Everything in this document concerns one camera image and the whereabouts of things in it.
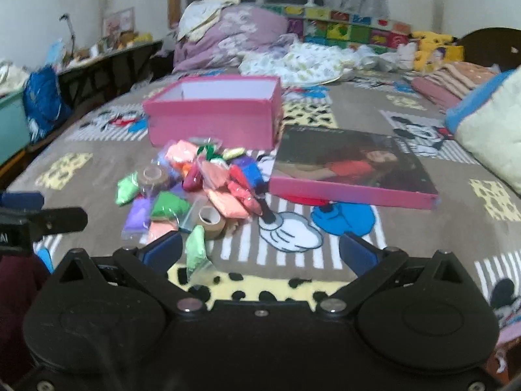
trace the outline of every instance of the clear tape roll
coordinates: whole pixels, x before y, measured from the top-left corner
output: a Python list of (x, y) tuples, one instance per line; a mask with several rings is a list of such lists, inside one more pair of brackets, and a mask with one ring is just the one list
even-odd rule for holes
[(153, 196), (169, 188), (170, 176), (162, 166), (148, 165), (137, 171), (137, 185), (144, 196)]
[(199, 210), (197, 224), (204, 228), (204, 238), (215, 240), (225, 229), (226, 220), (213, 206), (204, 206)]

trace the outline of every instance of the pikachu plush toy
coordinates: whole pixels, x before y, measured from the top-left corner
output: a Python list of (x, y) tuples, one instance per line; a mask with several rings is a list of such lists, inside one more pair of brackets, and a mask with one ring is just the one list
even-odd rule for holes
[(464, 47), (453, 46), (452, 35), (416, 31), (412, 33), (412, 37), (419, 40), (414, 59), (414, 70), (418, 72), (431, 73), (444, 63), (464, 60)]

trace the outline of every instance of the screw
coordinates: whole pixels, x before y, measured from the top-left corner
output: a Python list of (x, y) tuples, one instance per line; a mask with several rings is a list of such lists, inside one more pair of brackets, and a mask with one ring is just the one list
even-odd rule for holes
[(485, 391), (486, 387), (483, 382), (474, 382), (468, 386), (468, 391)]
[(328, 298), (320, 302), (320, 307), (328, 313), (339, 313), (345, 310), (347, 304), (338, 298)]
[(255, 310), (255, 316), (257, 317), (266, 317), (267, 315), (269, 315), (267, 310)]
[(191, 313), (203, 308), (203, 302), (196, 298), (183, 298), (177, 302), (177, 308), (181, 312)]
[(38, 391), (54, 391), (54, 385), (48, 381), (40, 381), (36, 385)]

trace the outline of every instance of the blue bag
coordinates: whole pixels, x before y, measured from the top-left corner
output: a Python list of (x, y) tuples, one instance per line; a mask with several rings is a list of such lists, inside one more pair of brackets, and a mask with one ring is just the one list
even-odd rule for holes
[(62, 125), (72, 113), (62, 102), (58, 76), (51, 66), (30, 74), (23, 91), (23, 105), (33, 144)]

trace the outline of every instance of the teal container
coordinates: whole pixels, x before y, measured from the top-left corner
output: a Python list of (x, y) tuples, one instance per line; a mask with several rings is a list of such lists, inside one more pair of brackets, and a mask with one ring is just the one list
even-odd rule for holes
[(31, 141), (22, 95), (20, 90), (0, 99), (0, 165)]

